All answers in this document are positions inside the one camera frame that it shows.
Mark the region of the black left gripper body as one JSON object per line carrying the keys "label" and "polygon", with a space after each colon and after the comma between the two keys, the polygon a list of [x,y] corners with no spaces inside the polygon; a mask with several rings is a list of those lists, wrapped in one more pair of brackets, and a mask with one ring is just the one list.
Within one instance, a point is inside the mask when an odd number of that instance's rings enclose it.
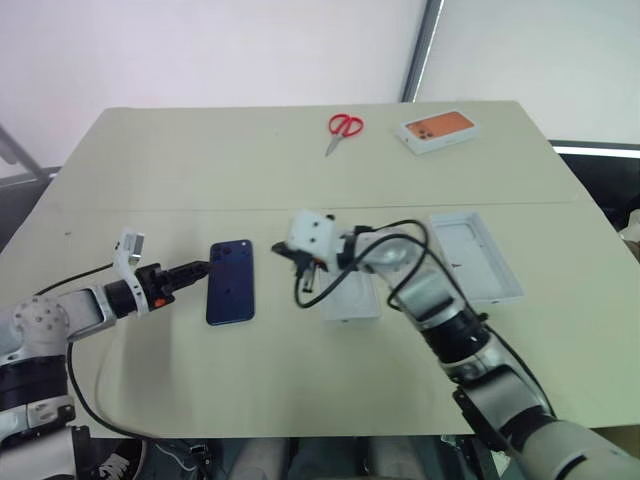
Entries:
{"label": "black left gripper body", "polygon": [[172,275],[159,263],[138,268],[135,276],[142,287],[149,309],[163,308],[175,301]]}

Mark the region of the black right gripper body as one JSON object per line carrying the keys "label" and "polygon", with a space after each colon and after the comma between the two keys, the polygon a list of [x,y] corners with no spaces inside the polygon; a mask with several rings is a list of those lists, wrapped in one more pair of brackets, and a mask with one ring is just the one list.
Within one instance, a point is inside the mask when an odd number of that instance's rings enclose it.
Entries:
{"label": "black right gripper body", "polygon": [[313,271],[318,265],[318,260],[313,255],[302,250],[293,249],[287,244],[284,244],[283,256],[294,263],[297,274]]}

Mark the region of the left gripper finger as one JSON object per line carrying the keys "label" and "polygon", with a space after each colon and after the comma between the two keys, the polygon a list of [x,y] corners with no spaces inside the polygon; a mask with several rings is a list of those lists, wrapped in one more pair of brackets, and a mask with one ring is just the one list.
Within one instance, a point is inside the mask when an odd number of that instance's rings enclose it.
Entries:
{"label": "left gripper finger", "polygon": [[211,264],[207,261],[192,261],[168,270],[172,280],[200,280],[209,275]]}
{"label": "left gripper finger", "polygon": [[173,272],[170,277],[170,290],[172,292],[184,289],[206,277],[205,272]]}

